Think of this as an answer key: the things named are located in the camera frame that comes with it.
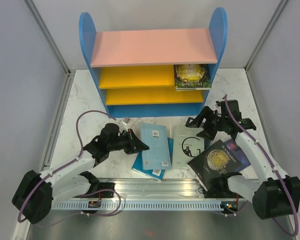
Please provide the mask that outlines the light blue book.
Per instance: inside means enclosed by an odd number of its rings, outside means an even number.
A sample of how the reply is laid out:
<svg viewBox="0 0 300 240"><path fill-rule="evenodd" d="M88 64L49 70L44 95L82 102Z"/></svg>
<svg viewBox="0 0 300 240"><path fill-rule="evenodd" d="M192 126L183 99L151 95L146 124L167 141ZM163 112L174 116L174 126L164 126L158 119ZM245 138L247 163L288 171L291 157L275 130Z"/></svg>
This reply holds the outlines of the light blue book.
<svg viewBox="0 0 300 240"><path fill-rule="evenodd" d="M143 169L172 169L166 126L142 123L140 136L141 141L149 147L148 150L142 151Z"/></svg>

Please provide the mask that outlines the pale grey Gatsby book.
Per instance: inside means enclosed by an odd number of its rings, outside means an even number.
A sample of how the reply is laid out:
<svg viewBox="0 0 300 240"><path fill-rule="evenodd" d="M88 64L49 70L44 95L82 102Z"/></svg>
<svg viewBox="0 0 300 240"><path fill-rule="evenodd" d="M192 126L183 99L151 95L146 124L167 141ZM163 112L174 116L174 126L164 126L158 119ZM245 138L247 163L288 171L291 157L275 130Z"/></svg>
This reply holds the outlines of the pale grey Gatsby book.
<svg viewBox="0 0 300 240"><path fill-rule="evenodd" d="M172 155L172 167L174 169L186 168L189 161L204 151L204 139L196 136L199 132L199 128L174 127Z"/></svg>

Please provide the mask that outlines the yellow book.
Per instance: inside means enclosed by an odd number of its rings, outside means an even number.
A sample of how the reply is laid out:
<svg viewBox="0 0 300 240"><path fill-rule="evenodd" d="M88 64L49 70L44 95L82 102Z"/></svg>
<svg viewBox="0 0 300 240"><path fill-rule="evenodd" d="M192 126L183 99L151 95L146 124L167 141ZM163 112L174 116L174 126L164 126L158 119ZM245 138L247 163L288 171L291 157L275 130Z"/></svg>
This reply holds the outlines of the yellow book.
<svg viewBox="0 0 300 240"><path fill-rule="evenodd" d="M196 91L196 90L197 90L197 91L201 91L201 90L205 90L205 89L204 89L204 88L176 88L175 90L176 90L177 92L179 92L179 91L182 92L182 91L190 91L190 90L191 90L191 91L193 91L193 90L194 90L194 91Z"/></svg>

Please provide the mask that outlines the green Alice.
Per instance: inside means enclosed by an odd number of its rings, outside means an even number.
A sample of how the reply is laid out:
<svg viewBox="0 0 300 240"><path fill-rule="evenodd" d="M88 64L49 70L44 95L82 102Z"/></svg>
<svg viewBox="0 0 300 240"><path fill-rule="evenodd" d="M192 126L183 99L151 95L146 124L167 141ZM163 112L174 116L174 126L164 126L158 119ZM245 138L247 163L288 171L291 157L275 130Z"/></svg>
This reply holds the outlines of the green Alice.
<svg viewBox="0 0 300 240"><path fill-rule="evenodd" d="M174 86L176 88L212 87L208 64L177 64L174 65Z"/></svg>

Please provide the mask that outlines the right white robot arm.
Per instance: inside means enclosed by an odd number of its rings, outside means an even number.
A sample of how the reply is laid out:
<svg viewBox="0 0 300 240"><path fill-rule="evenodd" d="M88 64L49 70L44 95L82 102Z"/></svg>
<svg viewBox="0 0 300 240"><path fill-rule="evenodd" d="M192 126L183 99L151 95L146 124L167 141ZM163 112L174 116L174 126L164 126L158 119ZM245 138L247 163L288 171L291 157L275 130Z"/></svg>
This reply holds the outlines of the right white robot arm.
<svg viewBox="0 0 300 240"><path fill-rule="evenodd" d="M262 146L253 132L256 126L249 118L242 118L237 100L217 101L221 111L205 106L195 118L188 118L185 126L202 128L197 137L214 140L218 132L225 132L243 151L257 176L248 179L241 173L241 162L227 145L218 140L187 163L205 195L238 194L250 203L257 216L264 220L296 215L300 202L300 179L290 177Z"/></svg>

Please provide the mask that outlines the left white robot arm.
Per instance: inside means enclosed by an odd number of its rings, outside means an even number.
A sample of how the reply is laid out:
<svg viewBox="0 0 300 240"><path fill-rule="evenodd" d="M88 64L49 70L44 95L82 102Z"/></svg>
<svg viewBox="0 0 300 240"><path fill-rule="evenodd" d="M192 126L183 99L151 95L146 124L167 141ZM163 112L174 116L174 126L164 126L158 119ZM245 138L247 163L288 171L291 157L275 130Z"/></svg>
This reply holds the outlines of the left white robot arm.
<svg viewBox="0 0 300 240"><path fill-rule="evenodd" d="M31 170L24 175L12 198L12 204L19 210L18 222L28 220L37 224L59 203L77 197L99 197L103 189L91 169L105 161L110 152L124 151L132 155L147 150L149 147L132 129L120 130L119 125L107 123L73 160L47 171Z"/></svg>

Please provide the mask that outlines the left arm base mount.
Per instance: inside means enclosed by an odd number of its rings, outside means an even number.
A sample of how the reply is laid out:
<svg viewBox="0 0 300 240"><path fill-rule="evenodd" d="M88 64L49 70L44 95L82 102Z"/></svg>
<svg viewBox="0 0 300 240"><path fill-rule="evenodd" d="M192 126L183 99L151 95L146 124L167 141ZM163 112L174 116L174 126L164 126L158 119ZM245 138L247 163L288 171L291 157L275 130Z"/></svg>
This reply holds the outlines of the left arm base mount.
<svg viewBox="0 0 300 240"><path fill-rule="evenodd" d="M108 191L108 190L114 190L114 189L115 189L115 183L113 183L113 182L112 183L111 182L101 182L101 183L98 183L97 185L93 186L88 191L89 194L100 191L100 190L103 190L103 191L89 196L89 198L96 198L97 200L89 201L88 208L99 208L101 206L102 199L113 198L114 193L111 191Z"/></svg>

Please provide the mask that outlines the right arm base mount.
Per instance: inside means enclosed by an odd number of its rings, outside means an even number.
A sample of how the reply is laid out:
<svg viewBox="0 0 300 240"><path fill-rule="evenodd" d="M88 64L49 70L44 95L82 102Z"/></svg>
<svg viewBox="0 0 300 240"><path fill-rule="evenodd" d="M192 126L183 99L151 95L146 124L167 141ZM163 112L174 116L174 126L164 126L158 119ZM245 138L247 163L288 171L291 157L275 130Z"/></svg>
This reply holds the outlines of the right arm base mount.
<svg viewBox="0 0 300 240"><path fill-rule="evenodd" d="M226 217L235 217L247 206L247 201L237 193L231 192L225 180L216 179L208 190L202 189L202 194L208 199L221 199L221 211L215 214Z"/></svg>

